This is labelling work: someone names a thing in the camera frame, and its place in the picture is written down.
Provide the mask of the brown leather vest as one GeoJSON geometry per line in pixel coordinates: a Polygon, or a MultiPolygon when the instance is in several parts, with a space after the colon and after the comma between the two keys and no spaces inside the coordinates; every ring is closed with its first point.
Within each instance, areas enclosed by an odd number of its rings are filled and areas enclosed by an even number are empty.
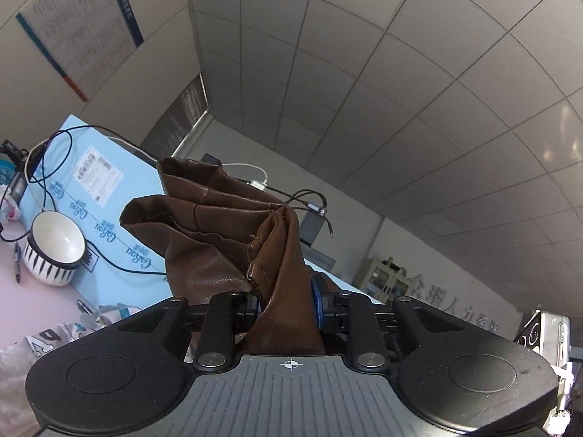
{"type": "Polygon", "coordinates": [[[317,328],[296,212],[219,166],[166,158],[157,169],[164,192],[132,199],[120,224],[164,257],[173,295],[191,305],[219,293],[255,295],[261,315],[238,337],[243,352],[340,352],[341,337],[317,328]]]}

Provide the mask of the glass display cabinet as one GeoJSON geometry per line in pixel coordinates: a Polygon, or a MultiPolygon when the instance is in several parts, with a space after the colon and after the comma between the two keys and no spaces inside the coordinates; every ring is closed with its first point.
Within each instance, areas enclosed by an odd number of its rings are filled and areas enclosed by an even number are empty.
{"type": "Polygon", "coordinates": [[[397,266],[392,257],[386,260],[365,260],[353,281],[356,288],[383,304],[406,296],[412,284],[406,270],[397,266]]]}

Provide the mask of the black and white bowl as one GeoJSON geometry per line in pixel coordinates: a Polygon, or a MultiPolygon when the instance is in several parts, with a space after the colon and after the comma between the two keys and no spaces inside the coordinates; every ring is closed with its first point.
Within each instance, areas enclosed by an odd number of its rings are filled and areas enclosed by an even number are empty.
{"type": "Polygon", "coordinates": [[[72,281],[85,252],[85,238],[73,220],[56,211],[43,211],[32,220],[23,261],[41,283],[64,287],[72,281]]]}

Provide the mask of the black pen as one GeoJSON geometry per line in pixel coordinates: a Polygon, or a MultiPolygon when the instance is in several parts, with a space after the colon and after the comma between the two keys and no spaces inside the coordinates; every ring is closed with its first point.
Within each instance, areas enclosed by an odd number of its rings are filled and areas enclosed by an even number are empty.
{"type": "Polygon", "coordinates": [[[14,244],[14,270],[17,284],[21,282],[21,247],[19,243],[14,244]]]}

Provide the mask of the cartoon print bed sheet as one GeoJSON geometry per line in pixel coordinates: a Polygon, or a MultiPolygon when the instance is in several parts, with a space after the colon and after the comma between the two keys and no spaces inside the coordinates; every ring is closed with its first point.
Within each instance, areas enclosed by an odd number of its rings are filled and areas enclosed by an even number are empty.
{"type": "Polygon", "coordinates": [[[116,304],[100,306],[92,313],[82,313],[72,323],[57,324],[37,334],[26,335],[1,349],[1,434],[22,433],[21,428],[36,425],[25,396],[25,381],[32,365],[57,348],[115,324],[137,312],[139,307],[116,304]]]}

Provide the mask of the wall notice poster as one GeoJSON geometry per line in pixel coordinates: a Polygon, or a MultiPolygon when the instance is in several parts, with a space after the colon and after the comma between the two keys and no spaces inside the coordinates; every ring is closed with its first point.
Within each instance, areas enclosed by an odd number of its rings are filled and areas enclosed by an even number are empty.
{"type": "Polygon", "coordinates": [[[31,0],[16,19],[85,102],[143,44],[129,0],[31,0]]]}

